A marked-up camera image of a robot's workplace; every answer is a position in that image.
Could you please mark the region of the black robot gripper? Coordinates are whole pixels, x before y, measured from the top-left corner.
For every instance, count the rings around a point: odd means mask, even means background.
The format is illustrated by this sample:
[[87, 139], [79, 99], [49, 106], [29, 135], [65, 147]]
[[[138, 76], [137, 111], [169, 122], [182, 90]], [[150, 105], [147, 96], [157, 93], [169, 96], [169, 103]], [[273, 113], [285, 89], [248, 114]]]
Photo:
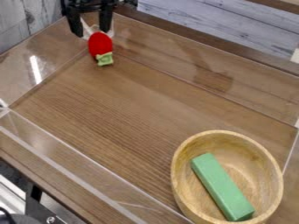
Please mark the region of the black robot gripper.
[[83, 37], [83, 24], [81, 22], [81, 13], [101, 11], [99, 13], [99, 29], [109, 32], [113, 23], [114, 9], [118, 0], [61, 0], [62, 10], [66, 11], [67, 20], [70, 23], [71, 32], [79, 37]]

